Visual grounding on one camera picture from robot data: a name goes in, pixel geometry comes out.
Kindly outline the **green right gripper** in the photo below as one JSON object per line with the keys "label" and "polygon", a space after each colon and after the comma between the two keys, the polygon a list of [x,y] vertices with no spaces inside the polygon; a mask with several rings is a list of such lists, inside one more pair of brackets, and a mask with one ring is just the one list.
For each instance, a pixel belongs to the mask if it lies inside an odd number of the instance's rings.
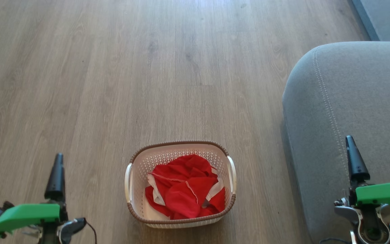
{"label": "green right gripper", "polygon": [[[353,136],[346,136],[346,148],[351,186],[366,183],[370,180],[370,173]],[[390,183],[360,186],[355,191],[356,206],[364,204],[390,204]]]}

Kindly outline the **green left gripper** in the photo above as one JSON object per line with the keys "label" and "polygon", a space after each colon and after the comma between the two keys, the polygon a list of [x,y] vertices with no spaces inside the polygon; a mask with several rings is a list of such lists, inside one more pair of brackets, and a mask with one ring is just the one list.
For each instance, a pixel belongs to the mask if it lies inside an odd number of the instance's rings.
{"label": "green left gripper", "polygon": [[[44,192],[47,200],[66,203],[64,156],[57,153]],[[0,215],[0,238],[3,233],[10,233],[28,226],[42,228],[59,226],[68,221],[64,207],[57,203],[20,204],[5,210]]]}

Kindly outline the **red garment with white band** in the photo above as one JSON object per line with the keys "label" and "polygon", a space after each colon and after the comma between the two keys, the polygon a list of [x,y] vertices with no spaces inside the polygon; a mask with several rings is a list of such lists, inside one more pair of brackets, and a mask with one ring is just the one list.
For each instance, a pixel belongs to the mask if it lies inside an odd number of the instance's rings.
{"label": "red garment with white band", "polygon": [[209,191],[198,218],[222,212],[225,209],[223,180],[209,161],[195,154],[181,156],[166,165],[157,165],[147,175],[149,185],[145,188],[145,197],[149,205],[170,220],[190,219],[169,210],[165,194],[173,185],[193,177],[211,177],[218,181]]}

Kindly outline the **grey fabric sofa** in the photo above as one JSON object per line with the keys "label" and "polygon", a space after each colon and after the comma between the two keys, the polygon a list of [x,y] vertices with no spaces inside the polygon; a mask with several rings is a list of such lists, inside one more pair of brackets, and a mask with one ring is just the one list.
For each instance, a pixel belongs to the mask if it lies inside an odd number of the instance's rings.
{"label": "grey fabric sofa", "polygon": [[310,244],[349,240],[334,201],[350,185],[346,136],[353,136],[370,183],[390,182],[390,42],[313,48],[283,93],[284,128]]}

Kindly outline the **white plastic laundry basket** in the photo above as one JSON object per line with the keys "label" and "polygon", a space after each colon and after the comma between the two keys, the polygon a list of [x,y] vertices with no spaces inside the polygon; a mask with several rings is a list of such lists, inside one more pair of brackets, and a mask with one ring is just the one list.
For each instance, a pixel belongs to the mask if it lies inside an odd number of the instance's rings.
{"label": "white plastic laundry basket", "polygon": [[[215,167],[225,187],[225,209],[215,215],[200,218],[170,220],[155,211],[145,197],[149,185],[147,175],[157,165],[187,155],[198,155]],[[149,145],[137,151],[126,168],[124,190],[128,210],[141,223],[158,229],[191,228],[216,223],[234,206],[236,200],[237,174],[234,162],[221,145],[212,141],[175,141]]]}

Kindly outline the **grey upholstered seat block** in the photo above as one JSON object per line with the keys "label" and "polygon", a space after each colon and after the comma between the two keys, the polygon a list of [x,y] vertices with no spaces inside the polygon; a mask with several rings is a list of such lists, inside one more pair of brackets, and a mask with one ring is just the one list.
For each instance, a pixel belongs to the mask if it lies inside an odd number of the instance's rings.
{"label": "grey upholstered seat block", "polygon": [[351,0],[370,40],[390,41],[390,0]]}

